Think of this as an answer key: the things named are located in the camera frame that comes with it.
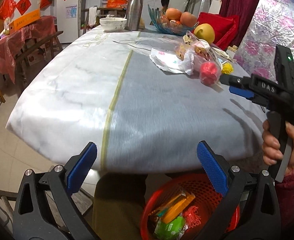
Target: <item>silver screw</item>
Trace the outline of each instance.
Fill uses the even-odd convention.
[[[232,166],[232,167],[231,167],[231,170],[232,170],[233,172],[238,172],[238,171],[240,171],[239,167],[236,166],[236,165]]]
[[[32,173],[32,170],[26,170],[26,172],[25,172],[25,174],[27,175],[27,176],[29,176],[30,174]]]
[[[63,166],[61,166],[61,165],[57,165],[57,166],[55,167],[55,172],[62,171],[62,168],[63,168]]]
[[[262,174],[263,174],[264,176],[268,176],[268,175],[269,175],[269,172],[268,172],[267,170],[263,170],[263,171],[262,171]]]

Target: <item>red yarn ball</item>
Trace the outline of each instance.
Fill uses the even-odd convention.
[[[206,86],[215,84],[221,75],[221,70],[213,61],[207,61],[200,65],[199,78]]]

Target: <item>blue glass bowl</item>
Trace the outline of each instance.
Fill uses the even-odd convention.
[[[173,30],[170,27],[162,26],[162,24],[160,23],[161,22],[161,14],[160,14],[159,9],[156,9],[156,10],[151,9],[148,5],[148,12],[149,12],[150,19],[151,19],[152,23],[154,24],[154,26],[161,33],[164,33],[164,34],[183,36],[186,34],[187,31],[192,31],[198,25],[198,22],[197,22],[193,27],[187,27],[187,26],[183,25],[183,27],[180,30]]]

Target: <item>yellow stripe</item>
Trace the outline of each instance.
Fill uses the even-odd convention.
[[[116,106],[116,103],[117,103],[117,100],[119,97],[120,89],[121,89],[123,79],[125,77],[131,56],[132,56],[132,50],[130,51],[130,53],[128,55],[125,66],[123,67],[122,73],[120,75],[120,78],[119,78],[119,81],[118,81],[118,84],[116,87],[116,91],[114,93],[114,97],[112,98],[111,104],[108,108],[107,118],[106,118],[106,122],[105,122],[105,128],[104,128],[104,132],[102,134],[102,147],[101,147],[101,156],[100,156],[100,167],[102,170],[104,170],[104,168],[106,167],[106,154],[107,154],[109,134],[110,134],[110,124],[111,124],[112,116],[114,114],[114,108]]]

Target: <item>yellow tassel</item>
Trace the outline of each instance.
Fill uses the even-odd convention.
[[[227,62],[225,62],[223,64],[223,70],[222,70],[223,74],[230,74],[233,71],[234,71],[234,68],[233,68],[232,64],[229,61],[227,61]]]

